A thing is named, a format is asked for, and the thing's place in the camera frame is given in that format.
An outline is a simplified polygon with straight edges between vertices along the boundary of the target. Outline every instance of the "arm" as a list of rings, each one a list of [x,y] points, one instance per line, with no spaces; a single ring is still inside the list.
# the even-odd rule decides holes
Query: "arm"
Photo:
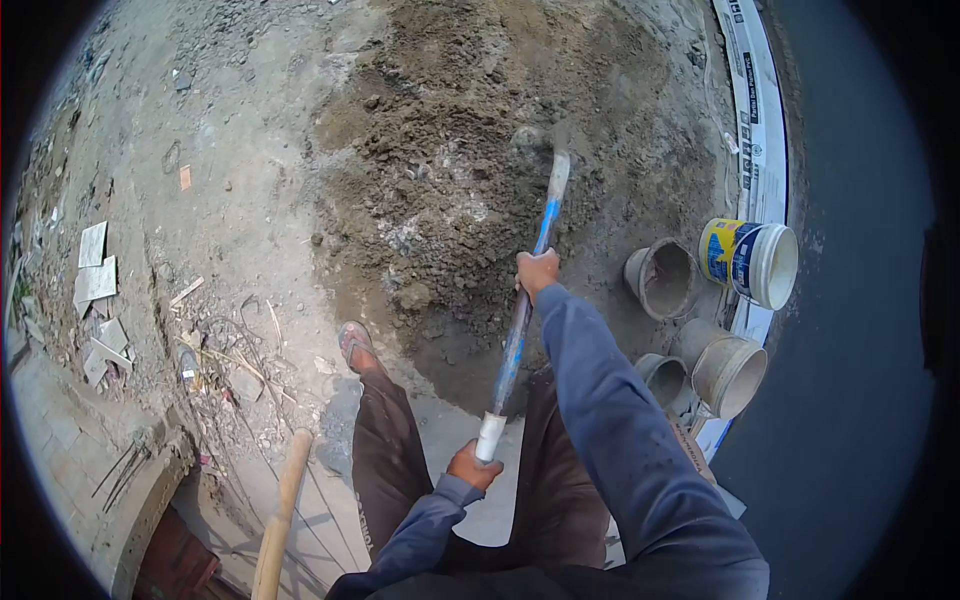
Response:
[[[561,417],[616,519],[635,580],[669,595],[765,597],[768,565],[684,454],[600,313],[555,275],[531,287]]]
[[[365,598],[408,577],[432,570],[440,562],[454,525],[464,508],[484,497],[503,463],[482,465],[473,456],[476,440],[461,448],[440,476],[433,493],[413,505],[366,573],[348,573],[337,580],[327,598]]]

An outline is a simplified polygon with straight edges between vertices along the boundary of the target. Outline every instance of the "wooden handle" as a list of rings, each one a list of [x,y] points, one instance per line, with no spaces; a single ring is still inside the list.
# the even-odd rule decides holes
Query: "wooden handle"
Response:
[[[287,461],[280,473],[279,505],[276,512],[270,516],[267,528],[263,530],[263,542],[260,544],[260,555],[256,559],[256,572],[253,575],[252,600],[276,600],[283,553],[287,547],[287,534],[290,533],[294,505],[300,493],[300,481],[303,479],[306,458],[312,444],[313,434],[308,430],[298,429],[294,433]]]

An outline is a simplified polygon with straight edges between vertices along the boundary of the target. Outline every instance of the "pant leg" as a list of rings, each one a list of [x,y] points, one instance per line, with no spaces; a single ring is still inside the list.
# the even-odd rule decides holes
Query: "pant leg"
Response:
[[[384,373],[360,377],[353,428],[353,490],[371,560],[421,496],[433,492],[406,392]]]
[[[529,385],[510,560],[603,568],[610,511],[566,433],[553,372],[535,373]]]

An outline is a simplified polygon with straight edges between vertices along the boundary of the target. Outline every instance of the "plastic bucket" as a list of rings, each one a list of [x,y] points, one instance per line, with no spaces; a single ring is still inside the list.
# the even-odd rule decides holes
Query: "plastic bucket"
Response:
[[[800,260],[793,229],[733,219],[710,219],[698,255],[708,279],[732,285],[771,310],[780,310],[790,299]]]
[[[623,265],[623,279],[643,310],[657,321],[681,316],[693,294],[697,265],[672,237],[634,252]]]
[[[767,371],[767,351],[703,319],[685,324],[670,345],[690,370],[693,389],[720,419],[740,414]]]
[[[684,361],[676,356],[644,354],[634,363],[634,370],[647,384],[660,408],[666,409],[681,393],[690,389]]]

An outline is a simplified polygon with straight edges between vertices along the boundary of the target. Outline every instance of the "flip-flop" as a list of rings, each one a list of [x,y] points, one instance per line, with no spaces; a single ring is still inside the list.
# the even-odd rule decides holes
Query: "flip-flop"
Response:
[[[353,325],[352,333],[353,337],[347,341],[347,327],[348,325]],[[344,355],[344,358],[347,360],[347,368],[351,371],[360,374],[360,371],[356,370],[350,364],[350,357],[353,355],[353,351],[357,348],[366,350],[371,354],[373,360],[380,365],[380,369],[383,369],[383,365],[380,364],[380,358],[376,355],[376,352],[373,350],[373,340],[370,337],[370,332],[367,331],[367,328],[362,324],[356,321],[347,321],[340,327],[340,332],[337,333],[337,344],[340,346],[340,351]]]

